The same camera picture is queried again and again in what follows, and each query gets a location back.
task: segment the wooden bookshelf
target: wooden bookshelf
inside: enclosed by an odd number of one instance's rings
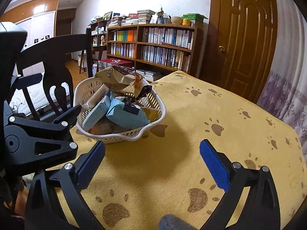
[[[109,21],[106,21],[106,20],[100,20],[100,21],[97,21],[95,23],[92,23],[90,24],[89,26],[91,27],[91,30],[94,31],[96,29],[96,27],[104,27],[104,30],[106,29],[106,26],[107,26],[107,23]],[[101,34],[94,34],[92,35],[92,53],[94,52],[99,52],[98,53],[98,59],[101,60],[101,57],[102,57],[102,52],[107,50],[107,47],[106,45],[101,45],[101,36],[102,35],[105,35],[105,39],[107,40],[108,39],[108,36],[107,36],[107,32],[104,32],[104,33],[101,33]],[[93,40],[94,40],[94,37],[97,37],[97,40],[98,40],[98,43],[97,43],[97,46],[93,46]]]
[[[179,47],[175,45],[164,45],[164,44],[156,44],[156,43],[148,43],[143,42],[143,32],[145,28],[173,28],[178,30],[190,30],[194,32],[194,39],[191,46],[191,49]],[[124,31],[124,30],[136,30],[137,33],[137,41],[136,42],[130,42],[130,41],[114,41],[113,40],[113,34],[116,31]],[[107,56],[108,58],[119,58],[119,59],[126,59],[132,61],[132,63],[135,65],[135,69],[142,69],[142,67],[145,67],[147,65],[155,67],[156,70],[160,70],[162,73],[165,72],[171,73],[174,71],[178,71],[177,68],[157,64],[154,62],[149,62],[147,60],[142,59],[141,56],[141,47],[142,46],[155,46],[155,47],[163,47],[168,49],[174,49],[179,50],[182,52],[185,52],[186,55],[190,55],[190,63],[188,66],[188,70],[184,71],[185,73],[190,74],[191,76],[196,75],[198,60],[200,56],[201,46],[202,46],[202,40],[203,40],[203,24],[197,24],[196,26],[184,26],[184,25],[176,25],[176,24],[141,24],[141,25],[129,25],[129,26],[113,26],[108,27],[108,35],[107,35]],[[129,58],[124,57],[120,55],[114,55],[111,54],[111,44],[112,43],[121,43],[121,44],[135,44],[136,45],[136,53],[135,58]]]

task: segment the door knob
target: door knob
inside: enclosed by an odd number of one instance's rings
[[[225,52],[225,47],[219,46],[219,51],[220,51],[220,52]]]

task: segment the white plastic basket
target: white plastic basket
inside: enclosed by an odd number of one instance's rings
[[[149,85],[149,83],[146,80],[143,80],[143,83],[144,85]],[[86,103],[86,101],[102,86],[102,84],[103,83],[99,80],[99,78],[95,78],[95,77],[88,78],[80,82],[79,85],[75,89],[74,106],[78,104],[82,105]],[[123,132],[123,133],[108,134],[108,135],[94,135],[82,129],[82,123],[90,112],[90,110],[85,110],[82,108],[81,113],[78,116],[76,126],[82,134],[86,135],[87,137],[93,138],[95,140],[103,141],[105,144],[120,142],[123,140],[136,141],[143,135],[144,132],[149,131],[152,127],[160,123],[166,114],[165,104],[163,103],[161,98],[156,94],[154,89],[152,89],[151,93],[147,94],[147,99],[141,99],[139,100],[139,102],[148,107],[160,110],[160,112],[158,113],[153,123],[150,123],[141,128],[138,128],[132,131]]]

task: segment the chair backrest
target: chair backrest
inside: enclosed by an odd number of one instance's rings
[[[65,66],[65,54],[86,50],[87,62],[92,63],[91,54],[91,29],[86,29],[86,34],[63,35],[50,38],[36,43],[20,53],[16,61],[18,73],[23,76],[22,70],[36,63],[43,62],[45,74],[43,77],[43,88],[46,98],[56,115],[61,112],[53,102],[50,95],[50,88],[55,86],[54,95],[62,109],[62,113],[67,111],[67,99],[65,88],[62,83],[69,86],[70,106],[73,107],[73,78]],[[92,68],[88,67],[88,76],[92,77]],[[40,120],[31,101],[28,89],[23,89],[25,99],[35,120]]]

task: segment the yellow cup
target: yellow cup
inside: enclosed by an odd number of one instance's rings
[[[190,26],[190,23],[191,23],[190,19],[183,19],[182,25]]]

